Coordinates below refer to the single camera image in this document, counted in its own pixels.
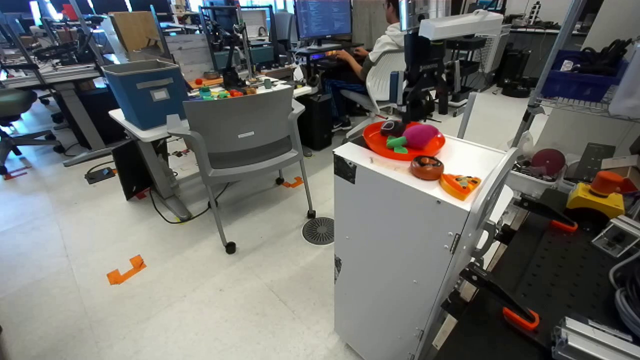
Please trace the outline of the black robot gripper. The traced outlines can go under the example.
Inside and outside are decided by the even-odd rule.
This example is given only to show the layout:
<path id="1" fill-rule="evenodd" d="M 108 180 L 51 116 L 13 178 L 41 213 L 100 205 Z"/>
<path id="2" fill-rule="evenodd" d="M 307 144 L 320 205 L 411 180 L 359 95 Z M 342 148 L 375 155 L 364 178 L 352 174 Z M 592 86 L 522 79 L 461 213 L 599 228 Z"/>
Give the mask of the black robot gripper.
<path id="1" fill-rule="evenodd" d="M 433 84 L 433 71 L 439 62 L 439 47 L 433 45 L 428 37 L 421 37 L 417 32 L 403 36 L 403 94 L 401 105 L 403 121 L 419 120 L 424 113 L 424 91 Z"/>

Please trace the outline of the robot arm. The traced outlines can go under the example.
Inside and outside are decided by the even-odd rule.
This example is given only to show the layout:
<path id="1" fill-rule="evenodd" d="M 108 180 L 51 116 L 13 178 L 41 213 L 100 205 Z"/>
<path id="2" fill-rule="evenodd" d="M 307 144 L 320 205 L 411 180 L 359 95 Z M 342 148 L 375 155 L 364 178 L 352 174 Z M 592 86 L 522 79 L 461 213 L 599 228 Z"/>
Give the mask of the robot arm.
<path id="1" fill-rule="evenodd" d="M 397 0 L 400 4 L 400 30 L 403 33 L 403 91 L 401 91 L 401 120 L 417 120 L 417 91 L 419 91 L 419 66 L 417 66 L 417 40 L 426 37 L 430 43 L 436 40 L 460 37 L 467 33 L 496 33 L 501 30 L 504 16 L 487 9 L 473 9 L 472 13 L 426 17 L 415 13 L 415 0 Z"/>

